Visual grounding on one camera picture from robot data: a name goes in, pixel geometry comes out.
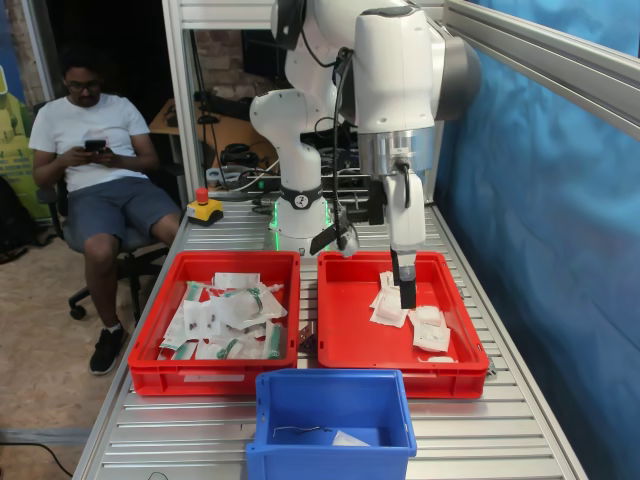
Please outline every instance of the backpack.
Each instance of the backpack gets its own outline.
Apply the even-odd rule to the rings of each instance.
[[[45,230],[31,218],[9,182],[0,175],[0,265],[27,253],[27,245],[49,245],[56,236],[40,241],[38,236]]]

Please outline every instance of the aluminum profile table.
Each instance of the aluminum profile table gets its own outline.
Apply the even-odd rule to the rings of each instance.
[[[264,248],[269,219],[254,214],[251,207],[250,203],[225,204],[224,220],[211,228],[183,223],[141,324],[177,253]],[[426,208],[425,223],[425,250],[445,256],[497,374],[487,378],[479,400],[409,402],[418,455],[409,462],[407,479],[586,478],[437,208]],[[388,249],[386,226],[360,225],[357,230],[363,249]],[[315,324],[315,259],[302,261],[300,310],[300,328]],[[300,355],[300,368],[315,365],[315,358]],[[253,398],[140,397],[132,388],[131,375],[123,361],[74,480],[247,478],[244,450],[255,432]]]

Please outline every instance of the man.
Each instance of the man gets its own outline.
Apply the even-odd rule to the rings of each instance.
[[[68,221],[82,240],[87,286],[104,323],[89,371],[104,375],[116,365],[127,337],[116,315],[116,257],[125,225],[171,245],[179,210],[144,175],[159,165],[149,129],[129,100],[101,93],[98,58],[90,50],[61,56],[69,95],[40,110],[29,146],[39,187],[63,176],[67,183]],[[105,140],[106,148],[87,152],[87,140]]]

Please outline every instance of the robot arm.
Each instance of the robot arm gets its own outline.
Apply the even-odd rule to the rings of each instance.
[[[271,23],[290,50],[285,70],[294,89],[257,98],[252,121],[280,153],[279,233],[304,240],[326,228],[326,203],[315,193],[320,158],[300,133],[333,118],[336,86],[327,66],[346,47],[353,53],[342,73],[341,114],[358,126],[361,171],[380,192],[402,306],[415,307],[415,258],[425,240],[421,177],[433,164],[435,120],[456,118],[479,89],[475,53],[461,39],[445,41],[426,13],[404,0],[279,0]]]

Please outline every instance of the blue plastic crate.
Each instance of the blue plastic crate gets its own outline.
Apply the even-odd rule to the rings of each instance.
[[[249,480],[405,479],[417,448],[399,370],[281,370],[256,386]],[[332,446],[338,430],[370,446]]]

